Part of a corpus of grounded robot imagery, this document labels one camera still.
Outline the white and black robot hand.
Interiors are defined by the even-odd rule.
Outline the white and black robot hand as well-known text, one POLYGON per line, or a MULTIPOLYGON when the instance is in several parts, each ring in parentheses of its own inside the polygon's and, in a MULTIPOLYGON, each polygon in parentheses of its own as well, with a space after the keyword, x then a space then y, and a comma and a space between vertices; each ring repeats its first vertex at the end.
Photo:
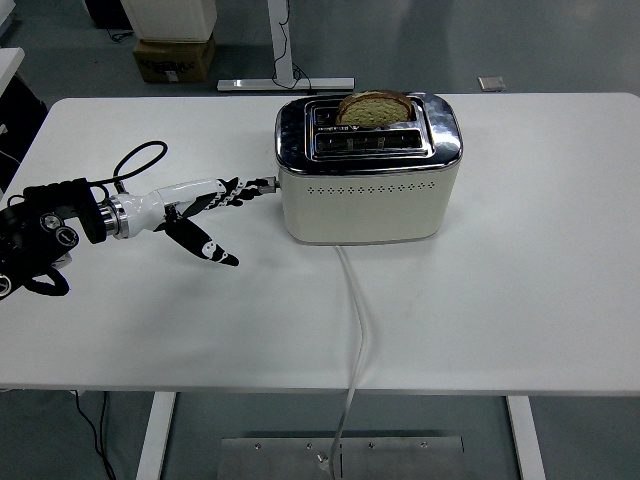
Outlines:
POLYGON ((117 235, 131 238, 144 230, 163 232, 191 254, 215 263, 237 266, 239 260, 219 246, 191 218, 205 210, 241 206, 274 193, 274 177, 242 180, 209 178, 154 190, 145 196, 119 194, 112 198, 121 213, 117 235))

